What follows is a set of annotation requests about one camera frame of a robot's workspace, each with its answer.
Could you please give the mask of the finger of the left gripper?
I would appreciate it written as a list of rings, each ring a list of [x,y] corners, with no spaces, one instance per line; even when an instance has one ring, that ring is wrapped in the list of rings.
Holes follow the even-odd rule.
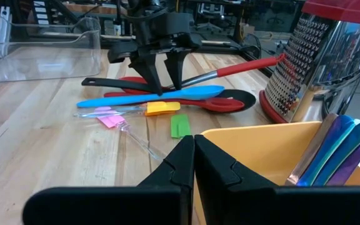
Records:
[[[183,81],[183,63],[188,51],[171,51],[166,53],[167,59],[164,61],[168,74],[171,78],[174,89],[180,90]]]
[[[158,72],[156,70],[156,56],[147,55],[144,57],[130,57],[130,68],[135,69],[147,82],[150,90],[159,96],[163,94],[161,83],[159,80]]]

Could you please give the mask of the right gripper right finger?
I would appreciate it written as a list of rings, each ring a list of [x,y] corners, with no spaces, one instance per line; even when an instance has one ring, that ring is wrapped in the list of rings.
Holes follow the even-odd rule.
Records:
[[[360,186],[278,186],[204,136],[194,140],[207,225],[360,225]]]

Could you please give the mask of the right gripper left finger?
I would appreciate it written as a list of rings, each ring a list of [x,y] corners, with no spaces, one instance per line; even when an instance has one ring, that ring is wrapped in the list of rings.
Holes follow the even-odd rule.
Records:
[[[24,225],[191,225],[194,138],[185,136],[137,186],[52,187],[32,195]]]

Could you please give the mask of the blue silicone spoon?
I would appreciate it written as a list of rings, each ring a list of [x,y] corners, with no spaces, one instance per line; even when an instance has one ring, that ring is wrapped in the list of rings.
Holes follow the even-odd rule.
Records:
[[[208,85],[195,86],[179,91],[165,92],[158,96],[157,94],[142,94],[133,96],[104,97],[98,99],[89,99],[76,104],[78,108],[98,108],[103,106],[120,106],[125,104],[134,104],[149,101],[159,101],[165,99],[186,99],[203,100],[213,98],[224,91],[224,86]]]

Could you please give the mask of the yellow mini spatula clear handle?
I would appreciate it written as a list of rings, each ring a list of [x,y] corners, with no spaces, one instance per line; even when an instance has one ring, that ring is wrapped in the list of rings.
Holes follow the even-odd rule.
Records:
[[[110,107],[111,109],[120,113],[120,115],[140,114],[144,115],[145,111],[170,111],[170,113],[180,110],[181,105],[179,102],[147,102],[136,106],[103,106]],[[94,112],[96,108],[78,109],[74,113],[77,118],[96,118],[98,115]]]

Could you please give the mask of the yellow-orange plastic bin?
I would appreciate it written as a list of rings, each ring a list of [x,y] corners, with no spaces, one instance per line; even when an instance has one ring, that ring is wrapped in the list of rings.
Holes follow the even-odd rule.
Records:
[[[318,122],[272,124],[211,129],[200,135],[274,184],[286,186],[286,178],[319,126]],[[345,186],[360,186],[360,167],[355,169]],[[207,225],[198,187],[195,194],[197,215],[201,224]]]

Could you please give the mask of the green mini spatula clear handle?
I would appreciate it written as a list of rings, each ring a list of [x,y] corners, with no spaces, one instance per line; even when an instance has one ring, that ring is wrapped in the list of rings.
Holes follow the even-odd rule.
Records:
[[[181,139],[191,135],[189,118],[186,114],[177,114],[171,117],[171,137]]]

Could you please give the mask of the red silicone spoon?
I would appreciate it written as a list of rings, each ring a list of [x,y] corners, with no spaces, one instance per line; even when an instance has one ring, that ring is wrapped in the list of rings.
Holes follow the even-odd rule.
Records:
[[[160,106],[165,106],[169,109],[172,102],[177,102],[185,106],[198,106],[207,111],[214,113],[235,113],[249,109],[256,102],[256,98],[245,91],[238,90],[224,90],[217,97],[211,97],[203,100],[188,100],[188,99],[163,99],[157,101],[150,101],[150,103],[159,103]],[[123,106],[111,106],[112,109],[120,109],[121,111],[132,108],[146,109],[149,102],[138,102],[133,104],[125,104]]]

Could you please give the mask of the pink mini spatula clear handle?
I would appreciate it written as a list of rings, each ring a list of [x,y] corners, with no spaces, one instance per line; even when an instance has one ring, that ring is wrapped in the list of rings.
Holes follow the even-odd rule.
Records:
[[[119,112],[111,109],[110,107],[97,107],[94,110],[97,113],[97,119],[102,122],[107,128],[118,128],[120,131],[127,134],[134,142],[149,153],[157,161],[162,161],[166,155],[155,147],[150,146],[146,141],[137,137],[132,131],[130,125]]]

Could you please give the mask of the red spatula steel shaft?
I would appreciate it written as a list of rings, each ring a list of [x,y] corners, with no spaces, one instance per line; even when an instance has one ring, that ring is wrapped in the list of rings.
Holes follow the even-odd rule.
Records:
[[[201,83],[203,81],[207,81],[210,79],[215,78],[221,78],[224,76],[237,74],[245,71],[250,71],[254,69],[262,69],[269,66],[275,66],[277,63],[281,62],[283,59],[285,59],[286,55],[284,53],[280,54],[276,57],[267,57],[263,59],[257,59],[253,61],[243,62],[240,64],[223,67],[220,69],[217,69],[215,71],[207,72],[205,74],[198,75],[196,77],[189,78],[187,80],[184,80],[181,84],[182,87],[188,87],[192,86],[193,84]]]

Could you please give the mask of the iridescent rainbow cutlery piece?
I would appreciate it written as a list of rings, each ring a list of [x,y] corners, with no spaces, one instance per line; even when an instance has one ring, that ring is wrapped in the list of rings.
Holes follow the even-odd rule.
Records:
[[[306,169],[311,164],[312,160],[315,158],[321,144],[326,137],[329,129],[331,128],[333,122],[338,117],[337,114],[331,113],[326,116],[326,118],[321,123],[319,129],[317,130],[314,137],[311,139],[308,147],[302,154],[299,162],[296,164],[295,168],[290,173],[289,177],[285,181],[286,186],[295,186],[300,180]]]
[[[313,186],[324,186],[345,159],[360,145],[360,123],[342,141],[340,146],[335,150],[321,169]]]
[[[342,186],[349,179],[351,174],[360,163],[360,146],[351,153],[345,161],[340,165],[337,171],[333,174],[330,180],[326,183],[327,186]]]
[[[321,169],[355,126],[356,123],[350,116],[341,115],[333,121],[317,154],[299,178],[297,186],[311,186],[313,184]]]

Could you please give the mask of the steel box grater red trim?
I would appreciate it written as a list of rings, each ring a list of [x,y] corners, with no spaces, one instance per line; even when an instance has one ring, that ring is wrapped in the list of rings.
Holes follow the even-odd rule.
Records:
[[[360,0],[306,0],[259,103],[275,123],[344,114],[360,82]]]

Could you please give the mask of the clear plastic bin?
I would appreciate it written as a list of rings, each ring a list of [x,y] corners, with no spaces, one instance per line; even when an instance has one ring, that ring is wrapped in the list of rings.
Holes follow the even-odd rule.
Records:
[[[0,82],[76,78],[101,70],[99,22],[14,24],[0,16]]]

